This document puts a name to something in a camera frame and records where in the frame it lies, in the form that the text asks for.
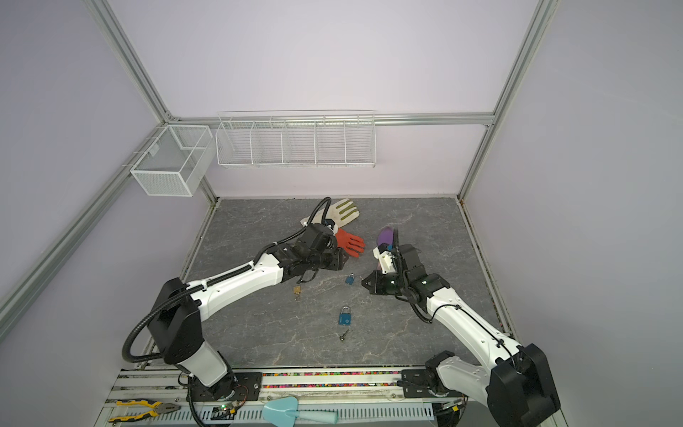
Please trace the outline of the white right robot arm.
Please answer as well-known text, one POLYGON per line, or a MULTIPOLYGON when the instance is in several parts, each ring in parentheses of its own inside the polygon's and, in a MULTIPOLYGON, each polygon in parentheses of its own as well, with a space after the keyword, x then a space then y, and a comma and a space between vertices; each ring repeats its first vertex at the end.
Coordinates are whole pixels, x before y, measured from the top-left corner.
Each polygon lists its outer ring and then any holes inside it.
POLYGON ((406 302, 425 323, 439 322, 477 361, 441 352, 425 364, 429 390, 459 391, 486 405, 500 426, 539 426, 560 411, 549 361, 538 346, 524 346, 487 322, 441 275, 427 272, 415 247, 382 244, 373 255, 379 267, 363 279, 364 288, 406 302))

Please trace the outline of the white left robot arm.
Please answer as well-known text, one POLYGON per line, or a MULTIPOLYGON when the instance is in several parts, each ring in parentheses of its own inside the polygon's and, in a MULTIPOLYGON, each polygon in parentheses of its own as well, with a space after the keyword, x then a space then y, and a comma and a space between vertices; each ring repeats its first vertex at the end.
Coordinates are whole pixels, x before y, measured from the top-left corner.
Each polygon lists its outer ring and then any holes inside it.
POLYGON ((161 359, 189 375, 213 400, 231 397, 238 379, 228 361, 206 341, 204 321, 257 291, 295 280, 315 279, 320 270, 341 270, 349 257, 339 247, 337 228, 327 218, 330 197, 321 199, 304 226, 263 247, 254 258, 221 274, 162 286, 150 312, 125 339, 121 355, 128 363, 161 359))

